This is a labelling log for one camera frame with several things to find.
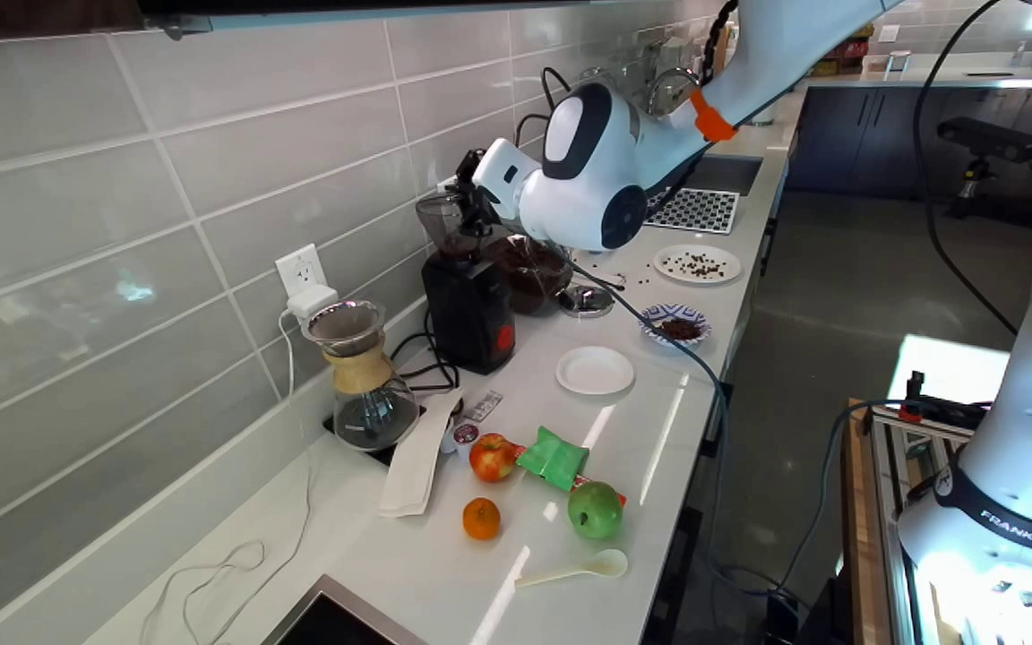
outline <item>small plate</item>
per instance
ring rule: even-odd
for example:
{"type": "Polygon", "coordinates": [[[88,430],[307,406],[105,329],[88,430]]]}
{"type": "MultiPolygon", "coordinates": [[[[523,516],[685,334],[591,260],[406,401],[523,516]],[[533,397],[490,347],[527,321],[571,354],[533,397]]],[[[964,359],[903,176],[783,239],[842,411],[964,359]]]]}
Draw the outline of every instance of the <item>small plate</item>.
{"type": "Polygon", "coordinates": [[[632,390],[635,365],[613,347],[573,347],[555,362],[555,383],[582,397],[610,397],[632,390]]]}
{"type": "Polygon", "coordinates": [[[672,242],[651,258],[651,268],[672,282],[732,282],[740,276],[740,260],[709,242],[672,242]]]}
{"type": "Polygon", "coordinates": [[[706,335],[706,319],[702,319],[702,313],[685,309],[685,305],[657,305],[657,309],[645,309],[642,319],[645,319],[645,334],[650,334],[657,345],[672,345],[672,339],[677,339],[677,345],[685,345],[685,347],[695,347],[695,345],[702,345],[702,335],[706,335]],[[662,334],[666,321],[685,321],[685,325],[695,329],[695,335],[666,335],[666,334],[662,334]]]}

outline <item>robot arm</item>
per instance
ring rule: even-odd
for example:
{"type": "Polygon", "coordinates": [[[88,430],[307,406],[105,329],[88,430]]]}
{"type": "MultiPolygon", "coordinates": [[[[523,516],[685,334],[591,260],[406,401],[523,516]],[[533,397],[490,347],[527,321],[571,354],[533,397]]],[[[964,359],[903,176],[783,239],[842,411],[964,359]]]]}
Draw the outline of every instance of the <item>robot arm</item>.
{"type": "Polygon", "coordinates": [[[899,0],[740,0],[732,65],[666,117],[635,112],[602,82],[582,86],[549,123],[537,163],[510,141],[487,145],[472,182],[530,236],[582,249],[625,246],[645,198],[783,92],[819,52],[899,0]]]}

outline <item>coffee maker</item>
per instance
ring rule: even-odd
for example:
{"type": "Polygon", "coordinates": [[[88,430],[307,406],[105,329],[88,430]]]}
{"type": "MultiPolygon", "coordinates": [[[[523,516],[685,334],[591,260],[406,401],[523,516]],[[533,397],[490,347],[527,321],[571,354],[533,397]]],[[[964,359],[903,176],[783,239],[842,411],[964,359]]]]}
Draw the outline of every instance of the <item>coffee maker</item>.
{"type": "Polygon", "coordinates": [[[432,352],[461,369],[494,372],[516,352],[516,321],[503,273],[482,258],[494,211],[472,185],[479,155],[469,150],[456,185],[415,204],[432,254],[423,265],[432,352]]]}

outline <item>electrical outlet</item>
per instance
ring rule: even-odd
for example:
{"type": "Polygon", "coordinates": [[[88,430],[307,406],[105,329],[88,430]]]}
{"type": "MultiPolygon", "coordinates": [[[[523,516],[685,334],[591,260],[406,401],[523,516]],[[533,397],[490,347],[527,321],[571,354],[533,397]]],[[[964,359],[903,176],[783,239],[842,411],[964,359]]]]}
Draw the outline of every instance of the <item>electrical outlet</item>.
{"type": "Polygon", "coordinates": [[[327,268],[324,258],[314,254],[314,242],[303,242],[294,254],[276,258],[276,273],[289,299],[310,288],[327,288],[327,268]]]}

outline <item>white plate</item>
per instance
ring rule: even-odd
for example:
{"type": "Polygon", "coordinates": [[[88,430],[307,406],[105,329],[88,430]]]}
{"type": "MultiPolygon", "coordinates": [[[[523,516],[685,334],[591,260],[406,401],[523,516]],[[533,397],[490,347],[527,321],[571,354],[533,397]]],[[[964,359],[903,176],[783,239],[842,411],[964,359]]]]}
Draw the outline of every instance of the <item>white plate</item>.
{"type": "Polygon", "coordinates": [[[672,242],[651,258],[651,268],[672,282],[732,282],[740,276],[740,260],[709,242],[672,242]]]}
{"type": "Polygon", "coordinates": [[[555,383],[582,397],[610,397],[635,383],[635,365],[613,347],[573,347],[555,362],[555,383]]]}

